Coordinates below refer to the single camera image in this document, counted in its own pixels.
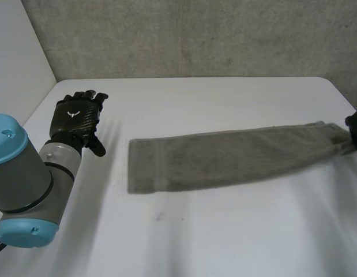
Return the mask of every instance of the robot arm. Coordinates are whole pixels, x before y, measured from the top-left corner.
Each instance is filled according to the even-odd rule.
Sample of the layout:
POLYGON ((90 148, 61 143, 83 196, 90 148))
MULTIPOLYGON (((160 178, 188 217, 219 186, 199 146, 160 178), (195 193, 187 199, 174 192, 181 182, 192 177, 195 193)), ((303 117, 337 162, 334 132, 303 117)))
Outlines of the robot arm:
POLYGON ((32 248, 48 245, 59 229, 83 147, 106 151, 95 136, 106 94, 76 92, 57 103, 51 139, 36 152, 18 122, 0 114, 0 241, 32 248))

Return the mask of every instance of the blue cap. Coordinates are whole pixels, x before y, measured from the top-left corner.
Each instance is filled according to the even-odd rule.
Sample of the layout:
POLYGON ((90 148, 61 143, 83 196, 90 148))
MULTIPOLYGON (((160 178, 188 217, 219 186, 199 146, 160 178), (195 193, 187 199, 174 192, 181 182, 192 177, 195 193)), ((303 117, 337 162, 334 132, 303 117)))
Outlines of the blue cap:
POLYGON ((11 116, 0 114, 0 164, 19 155, 27 146, 28 135, 11 116))
POLYGON ((35 218, 11 218, 0 221, 0 241, 4 244, 32 248, 53 241, 59 225, 35 218))

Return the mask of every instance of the towel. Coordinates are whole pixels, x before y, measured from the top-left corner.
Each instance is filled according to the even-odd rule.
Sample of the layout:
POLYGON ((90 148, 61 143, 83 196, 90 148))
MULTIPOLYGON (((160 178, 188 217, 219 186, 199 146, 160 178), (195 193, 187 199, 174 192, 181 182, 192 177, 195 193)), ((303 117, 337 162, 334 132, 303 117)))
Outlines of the towel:
POLYGON ((324 122, 134 139, 129 144, 128 192, 181 192, 243 184, 354 150, 349 132, 324 122))

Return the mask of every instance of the white table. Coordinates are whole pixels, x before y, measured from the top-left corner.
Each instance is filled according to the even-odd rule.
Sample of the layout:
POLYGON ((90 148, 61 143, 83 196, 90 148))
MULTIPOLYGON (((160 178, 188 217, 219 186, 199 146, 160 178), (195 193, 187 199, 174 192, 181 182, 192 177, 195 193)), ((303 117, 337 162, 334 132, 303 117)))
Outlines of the white table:
POLYGON ((97 131, 107 155, 84 150, 55 240, 7 247, 0 276, 357 276, 357 154, 264 182, 127 194, 130 139, 342 123, 355 110, 329 81, 63 81, 25 124, 38 150, 56 102, 87 89, 110 96, 97 131))

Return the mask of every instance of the logo on robotic hand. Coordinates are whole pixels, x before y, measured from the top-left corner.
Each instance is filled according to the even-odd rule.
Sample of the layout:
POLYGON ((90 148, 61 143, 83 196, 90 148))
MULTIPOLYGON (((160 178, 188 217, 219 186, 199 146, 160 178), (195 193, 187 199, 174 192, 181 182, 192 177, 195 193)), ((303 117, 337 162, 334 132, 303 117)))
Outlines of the logo on robotic hand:
POLYGON ((71 114, 70 112, 67 111, 67 114, 68 114, 70 117, 72 117, 72 118, 73 118, 75 115, 79 114, 79 113, 80 113, 80 111, 76 112, 75 114, 71 114))

